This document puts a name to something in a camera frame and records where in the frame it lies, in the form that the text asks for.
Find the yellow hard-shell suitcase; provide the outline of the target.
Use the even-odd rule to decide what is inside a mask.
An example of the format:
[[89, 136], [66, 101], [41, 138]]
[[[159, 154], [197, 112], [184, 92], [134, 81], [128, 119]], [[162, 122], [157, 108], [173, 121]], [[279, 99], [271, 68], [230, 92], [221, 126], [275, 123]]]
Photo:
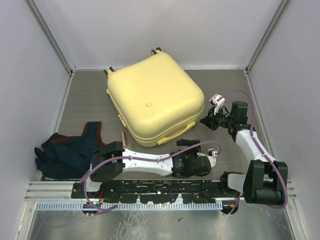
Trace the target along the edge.
[[106, 93], [123, 126], [143, 147], [167, 143], [191, 129], [204, 110], [201, 88], [161, 48], [150, 57], [105, 69]]

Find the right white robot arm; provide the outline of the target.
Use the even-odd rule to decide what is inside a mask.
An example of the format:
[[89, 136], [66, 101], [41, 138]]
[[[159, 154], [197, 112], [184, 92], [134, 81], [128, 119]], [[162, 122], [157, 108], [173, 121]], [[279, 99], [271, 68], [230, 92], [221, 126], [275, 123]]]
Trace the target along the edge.
[[275, 160], [261, 144], [253, 125], [248, 123], [248, 104], [233, 101], [229, 112], [223, 106], [224, 101], [212, 98], [212, 108], [200, 122], [212, 131], [219, 127], [227, 129], [248, 159], [249, 167], [242, 187], [237, 188], [233, 180], [227, 179], [219, 184], [220, 193], [231, 197], [238, 191], [249, 204], [284, 208], [288, 203], [287, 164]]

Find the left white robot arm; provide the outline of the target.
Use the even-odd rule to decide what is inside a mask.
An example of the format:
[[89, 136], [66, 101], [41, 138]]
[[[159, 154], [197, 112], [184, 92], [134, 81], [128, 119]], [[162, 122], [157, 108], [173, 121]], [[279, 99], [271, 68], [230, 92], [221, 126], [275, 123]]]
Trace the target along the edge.
[[122, 173], [150, 173], [162, 177], [188, 179], [204, 177], [216, 165], [215, 149], [203, 153], [199, 140], [181, 139], [182, 147], [172, 153], [149, 154], [130, 150], [119, 141], [104, 145], [92, 153], [89, 170], [72, 187], [73, 199], [105, 197], [103, 186], [113, 182]]

